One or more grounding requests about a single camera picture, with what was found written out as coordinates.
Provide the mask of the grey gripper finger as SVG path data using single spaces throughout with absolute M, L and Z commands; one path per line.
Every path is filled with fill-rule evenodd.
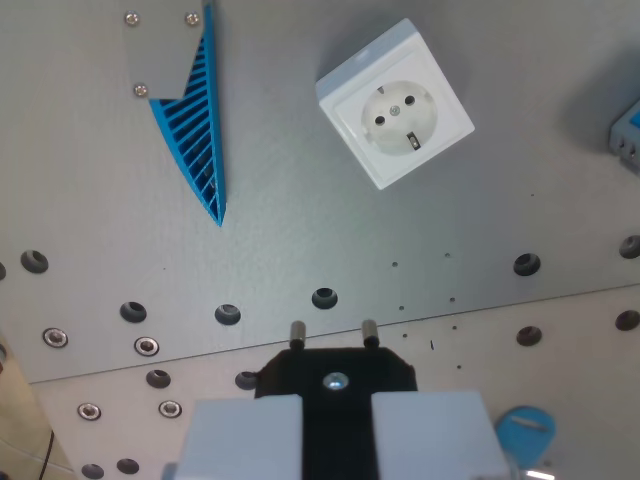
M 371 401 L 381 479 L 511 477 L 479 393 L 375 393 Z
M 303 400 L 298 395 L 196 403 L 179 459 L 164 479 L 301 479 Z

